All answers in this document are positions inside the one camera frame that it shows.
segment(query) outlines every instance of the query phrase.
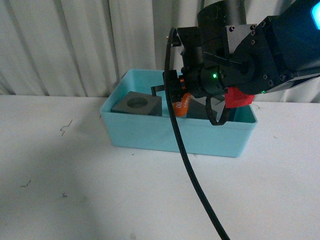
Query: plastic bin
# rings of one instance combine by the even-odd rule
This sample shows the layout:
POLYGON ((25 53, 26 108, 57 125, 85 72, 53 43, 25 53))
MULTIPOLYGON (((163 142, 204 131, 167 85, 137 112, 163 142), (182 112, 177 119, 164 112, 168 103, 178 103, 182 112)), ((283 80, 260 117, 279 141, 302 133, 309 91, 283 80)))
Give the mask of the plastic bin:
MULTIPOLYGON (((129 70, 100 109, 112 144, 119 147, 179 152, 170 122, 165 92, 162 97, 162 116, 110 112, 129 91, 151 94, 151 87, 163 84, 163 71, 129 70)), ((252 108, 238 107, 234 120, 213 126, 208 120, 178 118, 186 151, 224 157, 239 157, 257 124, 252 108)))

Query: black cable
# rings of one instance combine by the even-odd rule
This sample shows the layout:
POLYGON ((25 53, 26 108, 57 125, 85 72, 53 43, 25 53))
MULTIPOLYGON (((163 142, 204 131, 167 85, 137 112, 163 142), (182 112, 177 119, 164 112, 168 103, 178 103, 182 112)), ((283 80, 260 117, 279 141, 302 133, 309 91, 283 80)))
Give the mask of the black cable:
POLYGON ((176 33, 176 29, 171 28, 169 36, 168 36, 168 41, 166 44, 165 62, 164 62, 164 78, 163 78, 165 98, 166 98, 166 103, 168 106, 168 111, 169 111, 169 116, 170 116, 172 128, 174 131, 175 139, 178 144, 185 169, 189 175, 189 178, 192 182, 192 185, 193 185, 200 201, 202 202, 202 205, 203 205, 206 213, 208 214, 208 216, 209 216, 213 226, 215 227, 217 233, 219 234, 220 238, 222 240, 230 240, 226 231, 224 230, 223 226, 221 225, 217 215, 215 214, 214 210, 212 209, 204 191, 202 190, 202 188, 198 182, 198 179, 195 175, 195 172, 191 166, 191 163, 189 161, 189 158, 188 158, 185 146, 184 146, 184 142, 181 137, 178 122, 177 122, 175 112, 174 112, 174 108, 172 106, 172 101, 171 101, 171 96, 170 96, 170 91, 169 91, 169 70, 170 70, 171 47, 172 47, 172 41, 173 41, 175 33, 176 33))
POLYGON ((217 121, 216 115, 213 113, 213 110, 211 108, 211 96, 207 96, 207 98, 205 99, 205 112, 210 123, 213 126, 221 126, 225 124, 228 121, 230 111, 230 108, 226 108, 226 106, 224 106, 220 120, 217 121))

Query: white table surface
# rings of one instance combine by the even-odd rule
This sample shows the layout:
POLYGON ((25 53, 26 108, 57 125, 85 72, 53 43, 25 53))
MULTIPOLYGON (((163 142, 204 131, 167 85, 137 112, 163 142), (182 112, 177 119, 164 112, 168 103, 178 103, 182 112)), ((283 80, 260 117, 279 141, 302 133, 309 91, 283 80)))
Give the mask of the white table surface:
MULTIPOLYGON (((105 100, 0 96, 0 239, 218 240, 180 154, 112 146, 105 100)), ((232 240, 320 239, 320 104, 252 107, 241 157, 189 155, 208 200, 232 240)))

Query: white curtain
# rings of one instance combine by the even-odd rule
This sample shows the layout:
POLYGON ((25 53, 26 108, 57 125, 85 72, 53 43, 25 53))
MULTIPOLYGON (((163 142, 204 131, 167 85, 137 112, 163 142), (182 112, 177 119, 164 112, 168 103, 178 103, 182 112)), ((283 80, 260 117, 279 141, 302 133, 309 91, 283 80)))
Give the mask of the white curtain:
MULTIPOLYGON (((129 69, 162 70, 171 27, 216 0, 0 0, 0 94, 105 97, 129 69)), ((291 0, 246 0, 248 23, 291 0)), ((174 67, 182 67, 176 54, 174 67)), ((256 101, 320 102, 320 82, 256 101)))

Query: orange object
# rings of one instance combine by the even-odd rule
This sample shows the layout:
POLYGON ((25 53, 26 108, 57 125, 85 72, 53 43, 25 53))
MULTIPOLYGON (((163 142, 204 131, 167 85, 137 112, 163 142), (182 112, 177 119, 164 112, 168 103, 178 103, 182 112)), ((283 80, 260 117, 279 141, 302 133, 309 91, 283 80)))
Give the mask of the orange object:
POLYGON ((174 114, 177 117, 182 117, 187 114, 190 99, 191 99, 191 94, 187 92, 186 94, 183 95, 181 101, 173 103, 174 114))

